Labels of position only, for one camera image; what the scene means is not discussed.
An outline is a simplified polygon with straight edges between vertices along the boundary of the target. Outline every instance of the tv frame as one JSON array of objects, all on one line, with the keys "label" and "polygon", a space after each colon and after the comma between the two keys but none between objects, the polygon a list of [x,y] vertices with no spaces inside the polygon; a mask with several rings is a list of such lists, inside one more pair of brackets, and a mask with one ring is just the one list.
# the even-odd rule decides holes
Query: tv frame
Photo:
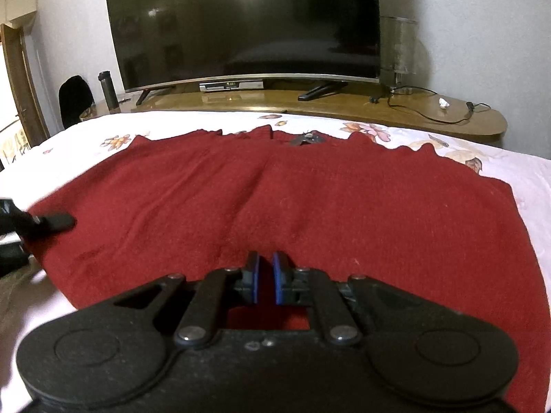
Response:
[{"label": "tv frame", "polygon": [[[111,20],[111,13],[107,11],[109,17],[110,31],[112,35],[113,23]],[[379,59],[381,58],[381,42],[379,36]],[[120,72],[120,62],[117,56],[117,66]],[[348,76],[348,75],[336,75],[336,74],[317,74],[317,73],[252,73],[252,74],[236,74],[236,75],[221,75],[221,76],[205,76],[194,77],[191,79],[181,79],[176,81],[159,82],[158,84],[143,85],[140,87],[126,88],[125,93],[133,93],[138,91],[154,91],[156,89],[163,89],[174,87],[180,84],[189,84],[190,82],[198,82],[199,84],[208,82],[235,82],[244,80],[263,80],[263,79],[296,79],[296,80],[317,80],[317,81],[336,81],[336,82],[366,82],[369,84],[379,84],[381,75],[381,67],[378,70],[378,76],[376,77],[362,77],[362,76]]]}]

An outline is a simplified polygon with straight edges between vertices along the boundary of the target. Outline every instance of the tv stand leg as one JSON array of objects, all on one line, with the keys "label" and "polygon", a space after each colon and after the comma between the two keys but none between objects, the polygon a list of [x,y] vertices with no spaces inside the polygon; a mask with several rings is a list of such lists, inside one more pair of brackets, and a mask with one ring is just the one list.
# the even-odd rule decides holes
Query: tv stand leg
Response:
[{"label": "tv stand leg", "polygon": [[308,93],[304,93],[299,96],[300,101],[308,101],[313,99],[321,98],[322,96],[328,95],[329,93],[336,93],[341,88],[345,88],[348,85],[348,82],[326,82],[319,87],[311,89]]},{"label": "tv stand leg", "polygon": [[141,106],[142,103],[145,101],[145,98],[147,98],[150,93],[151,93],[151,90],[144,90],[142,94],[139,96],[138,100],[136,101],[136,106]]}]

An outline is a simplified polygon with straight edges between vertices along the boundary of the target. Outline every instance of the thermos bottle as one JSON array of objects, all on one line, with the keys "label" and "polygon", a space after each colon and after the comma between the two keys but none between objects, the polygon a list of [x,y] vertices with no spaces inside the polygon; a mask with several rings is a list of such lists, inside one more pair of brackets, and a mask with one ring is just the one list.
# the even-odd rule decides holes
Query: thermos bottle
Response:
[{"label": "thermos bottle", "polygon": [[107,108],[109,110],[115,110],[118,108],[118,99],[117,93],[115,93],[113,80],[111,79],[111,73],[109,71],[102,71],[97,79],[101,82],[101,88],[104,91]]}]

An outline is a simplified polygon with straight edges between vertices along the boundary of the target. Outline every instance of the white object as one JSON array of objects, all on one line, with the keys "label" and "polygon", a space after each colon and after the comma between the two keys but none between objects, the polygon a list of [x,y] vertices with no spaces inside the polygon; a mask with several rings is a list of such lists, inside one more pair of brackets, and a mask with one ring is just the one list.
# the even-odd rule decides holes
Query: white object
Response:
[{"label": "white object", "polygon": [[446,110],[448,107],[450,107],[450,103],[444,98],[440,98],[440,108]]},{"label": "white object", "polygon": [[[2,171],[0,197],[13,198],[21,209],[30,207],[95,164],[126,148],[129,143],[123,144],[119,150],[100,147],[106,139],[116,135],[120,138],[129,135],[133,139],[135,135],[149,131],[148,138],[159,140],[198,129],[222,129],[224,134],[229,134],[270,124],[274,130],[292,134],[317,130],[337,138],[348,138],[350,131],[365,131],[388,149],[404,145],[418,149],[420,144],[429,142],[438,155],[453,160],[464,162],[471,160],[472,156],[478,158],[482,165],[481,175],[498,178],[511,185],[519,214],[538,258],[548,297],[551,294],[550,160],[445,135],[429,136],[419,130],[290,114],[273,114],[266,119],[266,115],[268,113],[160,111],[112,114],[91,119],[33,147],[14,165]],[[281,121],[286,124],[277,126],[276,123]],[[29,184],[29,176],[33,176],[34,184]],[[2,413],[15,413],[31,400],[15,366],[15,349],[23,336],[40,324],[73,310],[67,299],[51,286],[47,277],[42,281],[35,279],[34,283],[26,283],[14,292],[7,319],[9,324],[5,325],[2,337],[3,343],[8,343],[9,347],[0,346],[2,371],[10,374],[9,382],[2,386]]]}]

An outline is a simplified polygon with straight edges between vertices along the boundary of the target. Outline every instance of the black chair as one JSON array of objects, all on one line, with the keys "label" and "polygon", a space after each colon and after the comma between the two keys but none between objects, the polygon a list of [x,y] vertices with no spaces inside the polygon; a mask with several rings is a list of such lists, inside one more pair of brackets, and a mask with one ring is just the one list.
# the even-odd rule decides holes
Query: black chair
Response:
[{"label": "black chair", "polygon": [[81,122],[79,116],[94,103],[90,87],[81,76],[70,77],[60,87],[61,121],[66,129]]}]

